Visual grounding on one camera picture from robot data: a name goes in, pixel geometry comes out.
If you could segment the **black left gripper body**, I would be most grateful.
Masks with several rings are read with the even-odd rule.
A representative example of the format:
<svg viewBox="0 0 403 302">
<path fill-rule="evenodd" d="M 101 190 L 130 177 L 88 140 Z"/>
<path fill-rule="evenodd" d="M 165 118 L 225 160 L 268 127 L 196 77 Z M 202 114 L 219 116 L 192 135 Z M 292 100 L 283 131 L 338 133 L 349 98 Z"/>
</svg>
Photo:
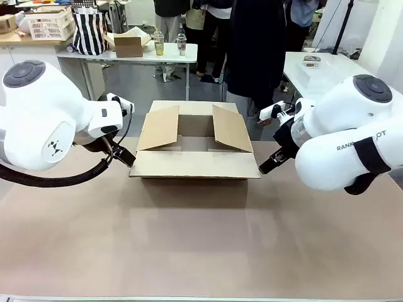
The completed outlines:
<svg viewBox="0 0 403 302">
<path fill-rule="evenodd" d="M 74 145 L 81 145 L 90 152 L 103 152 L 110 154 L 113 134 L 109 133 L 100 138 L 93 138 L 87 133 L 77 133 L 74 137 Z"/>
</svg>

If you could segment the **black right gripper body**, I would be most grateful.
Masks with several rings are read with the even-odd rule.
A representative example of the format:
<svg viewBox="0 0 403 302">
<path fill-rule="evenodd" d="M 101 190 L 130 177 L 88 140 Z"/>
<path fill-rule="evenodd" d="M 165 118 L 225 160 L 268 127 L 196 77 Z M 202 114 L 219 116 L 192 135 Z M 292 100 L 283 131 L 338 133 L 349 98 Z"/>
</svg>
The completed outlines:
<svg viewBox="0 0 403 302">
<path fill-rule="evenodd" d="M 298 146 L 293 141 L 291 128 L 294 123 L 294 117 L 290 116 L 286 121 L 280 123 L 280 128 L 275 132 L 273 138 L 280 146 L 275 155 L 279 158 L 295 158 L 298 152 Z"/>
</svg>

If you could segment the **brown cardboard shipping box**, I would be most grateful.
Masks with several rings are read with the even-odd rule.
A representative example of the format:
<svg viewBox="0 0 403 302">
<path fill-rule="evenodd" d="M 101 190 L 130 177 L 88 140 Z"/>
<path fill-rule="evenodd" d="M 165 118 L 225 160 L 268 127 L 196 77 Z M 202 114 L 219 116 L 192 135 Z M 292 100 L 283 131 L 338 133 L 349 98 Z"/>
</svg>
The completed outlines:
<svg viewBox="0 0 403 302">
<path fill-rule="evenodd" d="M 146 114 L 129 175 L 259 179 L 244 119 L 234 103 L 161 101 Z"/>
</svg>

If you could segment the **large white corner table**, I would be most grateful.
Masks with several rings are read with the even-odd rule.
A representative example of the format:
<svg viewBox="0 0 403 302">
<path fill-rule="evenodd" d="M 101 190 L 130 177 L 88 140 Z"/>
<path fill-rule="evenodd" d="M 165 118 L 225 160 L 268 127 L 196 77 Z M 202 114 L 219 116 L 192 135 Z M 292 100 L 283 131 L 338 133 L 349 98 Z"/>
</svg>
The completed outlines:
<svg viewBox="0 0 403 302">
<path fill-rule="evenodd" d="M 321 58 L 318 68 L 303 66 L 308 52 L 287 52 L 283 74 L 299 94 L 308 99 L 318 100 L 336 84 L 349 76 L 370 72 L 342 54 L 313 53 Z"/>
</svg>

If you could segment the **small white tray basket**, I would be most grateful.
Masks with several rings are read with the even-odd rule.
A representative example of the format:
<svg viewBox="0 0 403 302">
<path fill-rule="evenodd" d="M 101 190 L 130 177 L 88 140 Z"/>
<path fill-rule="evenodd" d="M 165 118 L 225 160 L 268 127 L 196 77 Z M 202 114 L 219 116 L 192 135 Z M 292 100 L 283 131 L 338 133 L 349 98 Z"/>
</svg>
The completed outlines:
<svg viewBox="0 0 403 302">
<path fill-rule="evenodd" d="M 319 68 L 321 65 L 321 58 L 314 55 L 306 55 L 302 61 L 302 65 L 306 68 Z"/>
</svg>

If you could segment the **person in black hoodie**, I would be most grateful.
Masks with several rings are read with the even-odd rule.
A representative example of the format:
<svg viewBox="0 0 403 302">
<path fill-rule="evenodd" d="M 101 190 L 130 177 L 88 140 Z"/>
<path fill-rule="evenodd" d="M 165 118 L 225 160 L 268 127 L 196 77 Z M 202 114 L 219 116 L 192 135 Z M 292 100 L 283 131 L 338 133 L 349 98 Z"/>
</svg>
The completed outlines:
<svg viewBox="0 0 403 302">
<path fill-rule="evenodd" d="M 234 0 L 224 82 L 226 101 L 243 116 L 251 140 L 260 140 L 260 111 L 273 104 L 286 55 L 282 0 Z"/>
</svg>

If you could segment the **black white striped bag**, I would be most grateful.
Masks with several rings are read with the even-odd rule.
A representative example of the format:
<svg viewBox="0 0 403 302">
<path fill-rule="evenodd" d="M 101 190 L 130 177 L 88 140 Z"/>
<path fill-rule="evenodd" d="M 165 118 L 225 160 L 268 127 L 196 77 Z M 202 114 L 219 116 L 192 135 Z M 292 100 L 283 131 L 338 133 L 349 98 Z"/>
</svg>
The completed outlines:
<svg viewBox="0 0 403 302">
<path fill-rule="evenodd" d="M 96 0 L 71 0 L 75 22 L 73 49 L 81 55 L 100 55 L 107 49 L 105 15 Z"/>
</svg>

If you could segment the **white cabinet with wooden top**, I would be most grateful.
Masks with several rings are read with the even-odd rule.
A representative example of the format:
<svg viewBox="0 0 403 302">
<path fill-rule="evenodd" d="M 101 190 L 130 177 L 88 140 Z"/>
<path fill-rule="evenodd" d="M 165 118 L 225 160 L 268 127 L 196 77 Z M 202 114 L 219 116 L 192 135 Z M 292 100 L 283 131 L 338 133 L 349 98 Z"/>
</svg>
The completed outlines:
<svg viewBox="0 0 403 302">
<path fill-rule="evenodd" d="M 84 97 L 98 100 L 105 92 L 100 64 L 88 63 L 75 55 L 61 57 L 69 41 L 35 41 L 31 36 L 20 37 L 16 32 L 0 34 L 0 104 L 5 104 L 3 75 L 14 64 L 25 60 L 41 60 L 62 71 L 82 92 Z"/>
</svg>

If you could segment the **white table with grey legs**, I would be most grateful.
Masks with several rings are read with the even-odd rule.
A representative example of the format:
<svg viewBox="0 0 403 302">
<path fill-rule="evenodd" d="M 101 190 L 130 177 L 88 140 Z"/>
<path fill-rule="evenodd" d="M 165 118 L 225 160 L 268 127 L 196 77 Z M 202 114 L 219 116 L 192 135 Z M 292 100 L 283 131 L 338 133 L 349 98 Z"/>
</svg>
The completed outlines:
<svg viewBox="0 0 403 302">
<path fill-rule="evenodd" d="M 101 55 L 81 55 L 78 53 L 69 53 L 67 50 L 57 52 L 58 58 L 77 59 L 79 66 L 84 76 L 84 82 L 90 100 L 98 100 L 99 97 L 95 96 L 94 86 L 91 82 L 88 63 L 92 64 L 129 64 L 129 65 L 151 65 L 151 66 L 164 66 L 171 65 L 175 67 L 186 68 L 186 85 L 185 85 L 185 100 L 190 100 L 190 64 L 195 63 L 197 59 L 198 46 L 196 44 L 187 44 L 185 55 L 180 55 L 179 50 L 175 43 L 164 44 L 164 55 L 158 56 L 153 50 L 146 52 L 143 57 L 127 57 L 118 58 L 116 52 L 110 50 L 105 51 Z"/>
</svg>

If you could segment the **bystander in blue shirt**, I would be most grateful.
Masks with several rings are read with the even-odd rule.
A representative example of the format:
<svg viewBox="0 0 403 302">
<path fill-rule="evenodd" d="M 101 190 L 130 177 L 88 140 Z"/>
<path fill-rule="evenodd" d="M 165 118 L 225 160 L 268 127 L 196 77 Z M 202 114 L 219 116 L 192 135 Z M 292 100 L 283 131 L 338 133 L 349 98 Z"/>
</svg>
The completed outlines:
<svg viewBox="0 0 403 302">
<path fill-rule="evenodd" d="M 320 0 L 287 0 L 285 2 L 287 52 L 302 50 L 319 3 Z"/>
</svg>

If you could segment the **black tripod stand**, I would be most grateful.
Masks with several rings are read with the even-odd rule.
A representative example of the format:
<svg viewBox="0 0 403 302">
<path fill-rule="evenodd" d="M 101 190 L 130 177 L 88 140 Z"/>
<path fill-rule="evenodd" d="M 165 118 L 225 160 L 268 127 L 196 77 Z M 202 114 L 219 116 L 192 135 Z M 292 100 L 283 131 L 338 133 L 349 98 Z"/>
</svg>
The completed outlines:
<svg viewBox="0 0 403 302">
<path fill-rule="evenodd" d="M 333 47 L 333 50 L 331 52 L 332 55 L 337 55 L 338 54 L 338 49 L 339 49 L 341 40 L 343 38 L 344 31 L 346 29 L 346 25 L 348 23 L 349 16 L 351 14 L 351 10 L 353 9 L 354 2 L 355 2 L 355 0 L 349 0 L 348 6 L 347 6 L 347 9 L 346 9 L 346 13 L 345 13 L 345 16 L 344 16 L 344 19 L 343 19 L 343 23 L 341 25 L 341 29 L 339 31 L 335 46 Z"/>
</svg>

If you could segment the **clear plastic water bottle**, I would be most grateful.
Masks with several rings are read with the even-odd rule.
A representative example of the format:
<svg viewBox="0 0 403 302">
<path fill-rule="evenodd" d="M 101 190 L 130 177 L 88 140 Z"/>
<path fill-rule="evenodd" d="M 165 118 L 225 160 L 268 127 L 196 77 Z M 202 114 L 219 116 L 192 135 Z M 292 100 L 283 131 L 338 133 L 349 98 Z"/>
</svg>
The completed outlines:
<svg viewBox="0 0 403 302">
<path fill-rule="evenodd" d="M 176 37 L 176 43 L 178 48 L 178 53 L 180 56 L 186 55 L 186 42 L 187 38 L 184 33 L 179 33 Z"/>
</svg>

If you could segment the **white plastic lattice crate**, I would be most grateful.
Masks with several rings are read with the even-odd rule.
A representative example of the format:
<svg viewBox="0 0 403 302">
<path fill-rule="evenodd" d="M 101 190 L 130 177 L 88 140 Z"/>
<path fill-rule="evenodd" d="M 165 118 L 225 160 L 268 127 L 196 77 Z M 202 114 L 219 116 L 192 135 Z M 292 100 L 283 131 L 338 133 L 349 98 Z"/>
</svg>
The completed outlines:
<svg viewBox="0 0 403 302">
<path fill-rule="evenodd" d="M 64 42 L 75 32 L 76 24 L 70 6 L 39 6 L 27 12 L 25 17 L 33 40 Z"/>
</svg>

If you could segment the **bystander in dark trousers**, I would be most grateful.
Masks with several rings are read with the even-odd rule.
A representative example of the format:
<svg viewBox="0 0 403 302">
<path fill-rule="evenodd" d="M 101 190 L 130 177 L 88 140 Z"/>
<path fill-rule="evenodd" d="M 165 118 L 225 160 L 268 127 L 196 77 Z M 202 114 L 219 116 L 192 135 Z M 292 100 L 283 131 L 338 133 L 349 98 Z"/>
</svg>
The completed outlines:
<svg viewBox="0 0 403 302">
<path fill-rule="evenodd" d="M 220 83 L 222 68 L 229 38 L 230 15 L 234 0 L 191 0 L 191 8 L 204 11 L 204 24 L 198 44 L 196 74 L 203 77 L 206 72 L 209 48 L 217 31 L 217 56 L 212 70 L 212 80 Z"/>
</svg>

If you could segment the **bystander in light trousers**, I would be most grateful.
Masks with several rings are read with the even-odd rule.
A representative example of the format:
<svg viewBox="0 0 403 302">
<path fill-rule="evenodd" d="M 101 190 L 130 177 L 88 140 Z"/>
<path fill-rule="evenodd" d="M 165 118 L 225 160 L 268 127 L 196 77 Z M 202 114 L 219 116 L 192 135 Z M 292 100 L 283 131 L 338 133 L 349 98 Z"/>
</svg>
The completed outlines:
<svg viewBox="0 0 403 302">
<path fill-rule="evenodd" d="M 163 32 L 164 42 L 176 43 L 181 17 L 190 10 L 190 0 L 153 0 L 156 29 Z"/>
</svg>

